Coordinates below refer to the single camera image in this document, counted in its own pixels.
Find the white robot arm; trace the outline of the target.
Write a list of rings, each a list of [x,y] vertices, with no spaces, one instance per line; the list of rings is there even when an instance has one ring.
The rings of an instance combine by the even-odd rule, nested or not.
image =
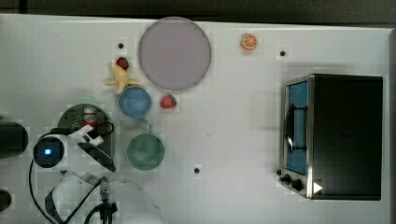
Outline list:
[[[115,177],[106,141],[86,133],[47,134],[34,147],[34,166],[64,176],[44,199],[55,224],[167,224],[160,207],[135,183]]]

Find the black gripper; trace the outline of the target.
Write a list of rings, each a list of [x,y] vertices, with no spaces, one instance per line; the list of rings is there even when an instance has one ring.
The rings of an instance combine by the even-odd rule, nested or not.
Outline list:
[[[78,143],[78,146],[86,152],[90,157],[92,157],[99,164],[107,168],[110,172],[115,172],[116,167],[113,159],[108,156],[102,149],[91,144],[91,143]]]

